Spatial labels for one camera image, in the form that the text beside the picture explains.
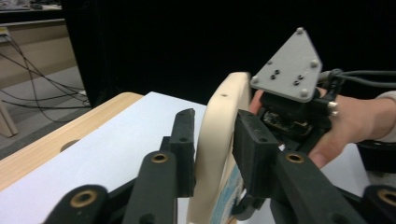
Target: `bolt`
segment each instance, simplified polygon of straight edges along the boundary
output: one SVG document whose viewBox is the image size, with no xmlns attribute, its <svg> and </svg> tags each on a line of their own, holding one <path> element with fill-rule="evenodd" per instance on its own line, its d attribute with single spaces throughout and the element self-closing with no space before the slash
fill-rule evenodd
<svg viewBox="0 0 396 224">
<path fill-rule="evenodd" d="M 309 93 L 309 91 L 307 89 L 300 90 L 300 96 L 301 97 L 307 97 L 308 93 Z"/>
<path fill-rule="evenodd" d="M 337 108 L 337 106 L 338 106 L 338 103 L 337 103 L 337 102 L 334 102 L 334 101 L 330 101 L 330 102 L 327 104 L 327 107 L 328 107 L 331 111 L 334 111 L 334 110 Z"/>
<path fill-rule="evenodd" d="M 302 35 L 303 32 L 304 32 L 304 28 L 303 27 L 297 28 L 297 31 L 296 31 L 297 35 Z"/>
<path fill-rule="evenodd" d="M 254 76 L 254 77 L 251 78 L 251 82 L 258 83 L 259 79 L 256 76 Z"/>
<path fill-rule="evenodd" d="M 319 65 L 319 62 L 317 60 L 314 59 L 311 61 L 311 68 L 316 68 L 316 67 L 318 67 L 318 65 Z"/>
<path fill-rule="evenodd" d="M 338 111 L 332 111 L 332 113 L 330 114 L 330 116 L 335 117 L 338 115 Z"/>
</svg>

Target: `beige curved piece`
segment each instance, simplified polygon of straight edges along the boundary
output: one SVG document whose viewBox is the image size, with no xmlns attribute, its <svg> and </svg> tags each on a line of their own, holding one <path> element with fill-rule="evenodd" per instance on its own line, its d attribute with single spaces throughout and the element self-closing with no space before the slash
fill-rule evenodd
<svg viewBox="0 0 396 224">
<path fill-rule="evenodd" d="M 249 78 L 248 73 L 231 73 L 207 104 L 198 137 L 196 186 L 187 223 L 210 223 L 213 207 L 235 166 L 231 152 L 233 126 L 237 110 L 248 110 Z"/>
</svg>

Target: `sleeve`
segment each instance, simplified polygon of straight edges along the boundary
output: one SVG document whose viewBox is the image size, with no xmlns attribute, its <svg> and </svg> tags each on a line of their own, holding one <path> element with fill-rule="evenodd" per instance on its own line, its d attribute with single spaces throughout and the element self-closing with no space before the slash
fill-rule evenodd
<svg viewBox="0 0 396 224">
<path fill-rule="evenodd" d="M 389 99 L 392 99 L 395 102 L 395 104 L 396 104 L 396 91 L 384 92 L 384 93 L 380 94 L 379 96 L 377 96 L 376 98 L 377 99 L 379 99 L 379 98 L 389 98 Z M 396 142 L 396 125 L 393 127 L 393 129 L 387 135 L 385 135 L 384 137 L 382 137 L 380 139 L 376 139 L 376 141 L 380 141 L 380 142 Z"/>
</svg>

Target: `desk leg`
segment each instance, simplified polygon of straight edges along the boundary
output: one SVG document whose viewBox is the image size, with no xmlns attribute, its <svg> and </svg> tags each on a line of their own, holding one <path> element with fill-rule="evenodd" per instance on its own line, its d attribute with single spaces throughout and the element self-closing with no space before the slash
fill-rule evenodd
<svg viewBox="0 0 396 224">
<path fill-rule="evenodd" d="M 6 137 L 11 137 L 17 133 L 18 130 L 14 121 L 12 121 L 11 116 L 8 114 L 6 107 L 0 99 L 0 134 L 5 135 Z"/>
</svg>

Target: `wrist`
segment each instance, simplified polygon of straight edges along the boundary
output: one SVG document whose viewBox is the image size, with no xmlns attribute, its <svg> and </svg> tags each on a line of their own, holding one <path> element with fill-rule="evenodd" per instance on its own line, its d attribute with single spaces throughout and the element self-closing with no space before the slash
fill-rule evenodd
<svg viewBox="0 0 396 224">
<path fill-rule="evenodd" d="M 372 117 L 370 120 L 372 130 L 368 139 L 383 141 L 384 136 L 387 136 L 395 127 L 396 102 L 390 98 L 379 98 L 366 102 Z"/>
</svg>

